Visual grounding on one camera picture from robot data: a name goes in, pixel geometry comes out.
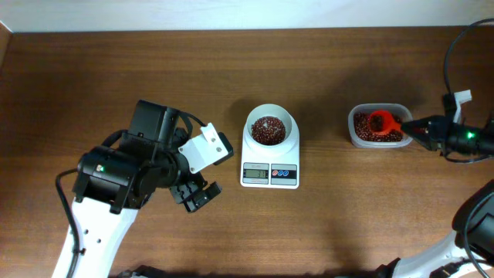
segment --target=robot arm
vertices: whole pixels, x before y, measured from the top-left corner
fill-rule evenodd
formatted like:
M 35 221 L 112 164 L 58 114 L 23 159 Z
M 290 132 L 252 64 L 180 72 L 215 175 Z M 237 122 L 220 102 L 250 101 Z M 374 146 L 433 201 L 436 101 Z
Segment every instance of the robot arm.
M 494 157 L 494 118 L 492 115 L 484 128 L 469 127 L 458 123 L 458 112 L 461 107 L 458 106 L 456 97 L 464 93 L 443 96 L 445 116 L 437 115 L 403 123 L 401 130 L 427 150 L 440 150 L 442 155 L 452 162 L 471 163 Z M 479 157 L 464 161 L 448 158 L 453 152 L 463 155 L 479 155 Z
M 187 130 L 177 128 L 179 118 Z M 191 138 L 189 118 L 202 126 L 201 135 Z M 111 148 L 119 139 L 120 146 Z M 222 190 L 216 182 L 207 187 L 200 170 L 232 155 L 212 124 L 140 100 L 129 131 L 110 135 L 80 159 L 67 214 L 73 225 L 52 277 L 108 277 L 122 239 L 156 188 L 169 188 L 178 204 L 196 212 Z
M 468 225 L 468 242 L 479 265 L 488 270 L 494 263 L 494 180 L 475 193 L 453 220 L 453 231 L 441 242 L 424 252 L 406 259 L 396 259 L 381 266 L 375 276 L 389 278 L 461 277 L 477 271 L 465 251 L 463 231 Z

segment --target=white wall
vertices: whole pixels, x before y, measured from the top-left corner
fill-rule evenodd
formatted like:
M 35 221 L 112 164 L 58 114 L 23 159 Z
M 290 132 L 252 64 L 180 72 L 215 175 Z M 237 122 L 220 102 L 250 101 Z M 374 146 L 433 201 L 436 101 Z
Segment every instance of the white wall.
M 493 0 L 0 0 L 13 32 L 467 25 Z

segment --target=white bowl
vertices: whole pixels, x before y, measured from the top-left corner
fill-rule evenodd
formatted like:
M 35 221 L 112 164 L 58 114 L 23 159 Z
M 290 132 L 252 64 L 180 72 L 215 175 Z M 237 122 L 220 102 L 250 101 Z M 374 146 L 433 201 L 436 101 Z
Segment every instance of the white bowl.
M 283 142 L 273 146 L 267 146 L 256 142 L 252 137 L 252 125 L 258 119 L 266 116 L 277 117 L 285 125 L 286 135 Z M 247 117 L 247 122 L 244 126 L 244 141 L 255 153 L 278 157 L 289 152 L 299 141 L 299 128 L 293 117 L 281 106 L 263 104 L 256 107 Z
M 363 147 L 363 148 L 404 147 L 410 144 L 413 139 L 407 136 L 406 134 L 404 135 L 403 140 L 399 142 L 371 142 L 371 141 L 362 140 L 357 136 L 357 134 L 355 133 L 355 126 L 354 126 L 354 114 L 359 112 L 370 114 L 377 110 L 387 110 L 392 114 L 399 116 L 403 122 L 408 122 L 413 120 L 410 111 L 407 109 L 407 107 L 404 107 L 401 104 L 367 103 L 367 104 L 357 105 L 348 114 L 348 129 L 350 130 L 352 144 L 355 147 Z

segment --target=scale display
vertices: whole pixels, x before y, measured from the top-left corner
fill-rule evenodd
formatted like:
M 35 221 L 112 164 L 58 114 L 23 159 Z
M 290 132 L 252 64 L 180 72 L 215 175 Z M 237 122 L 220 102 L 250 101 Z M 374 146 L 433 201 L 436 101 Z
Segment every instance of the scale display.
M 246 177 L 246 178 L 266 178 L 266 171 L 265 170 L 246 169 L 244 177 Z
M 244 163 L 242 181 L 253 185 L 297 185 L 294 164 Z

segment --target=red beans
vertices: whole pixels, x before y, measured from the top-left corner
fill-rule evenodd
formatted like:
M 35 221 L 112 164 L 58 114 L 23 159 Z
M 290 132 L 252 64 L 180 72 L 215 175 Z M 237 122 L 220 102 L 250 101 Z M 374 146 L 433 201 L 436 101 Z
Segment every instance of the red beans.
M 285 140 L 286 129 L 277 117 L 262 117 L 252 125 L 252 138 L 260 144 L 272 146 Z
M 371 142 L 399 142 L 403 141 L 403 134 L 399 131 L 392 131 L 388 135 L 376 135 L 371 132 L 369 129 L 369 126 L 367 125 L 367 122 L 369 121 L 369 114 L 364 114 L 364 113 L 355 113 L 354 114 L 354 127 L 355 127 L 355 133 L 357 136 L 365 141 L 371 141 Z M 394 120 L 397 123 L 401 123 L 400 117 L 393 115 Z M 378 120 L 376 120 L 376 130 L 379 130 L 378 125 Z

